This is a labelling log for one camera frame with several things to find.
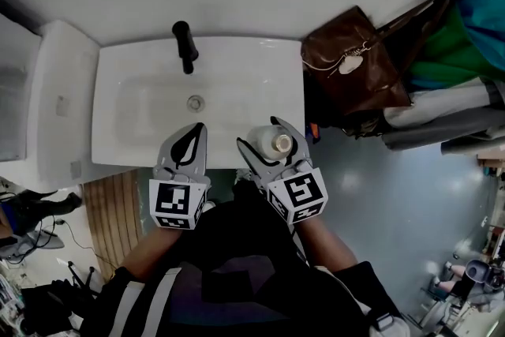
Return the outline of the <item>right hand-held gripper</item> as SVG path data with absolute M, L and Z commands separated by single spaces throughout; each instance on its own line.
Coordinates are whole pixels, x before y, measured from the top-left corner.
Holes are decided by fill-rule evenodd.
M 285 159 L 268 162 L 246 140 L 238 137 L 236 143 L 267 203 L 291 226 L 319 215 L 328 201 L 327 190 L 320 169 L 312 165 L 305 135 L 279 117 L 271 116 L 270 122 L 292 138 Z

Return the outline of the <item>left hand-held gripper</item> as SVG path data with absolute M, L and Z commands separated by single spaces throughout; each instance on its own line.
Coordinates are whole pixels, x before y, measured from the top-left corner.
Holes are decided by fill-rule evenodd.
M 211 188 L 205 175 L 207 146 L 204 123 L 184 126 L 162 143 L 148 186 L 150 215 L 158 227 L 196 227 Z

